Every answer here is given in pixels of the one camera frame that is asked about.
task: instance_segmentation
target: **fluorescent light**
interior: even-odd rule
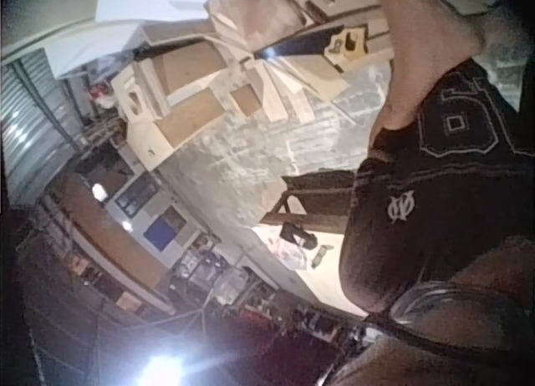
[[[132,224],[129,221],[123,221],[122,225],[123,225],[123,229],[125,229],[129,233],[131,233],[132,230],[134,230],[134,227],[132,227]]]
[[[145,367],[138,386],[179,386],[181,363],[178,358],[154,357]]]
[[[97,201],[102,202],[103,200],[108,198],[108,193],[106,192],[104,187],[100,185],[99,183],[96,183],[95,185],[93,185],[93,188],[91,190],[93,191],[93,196]]]

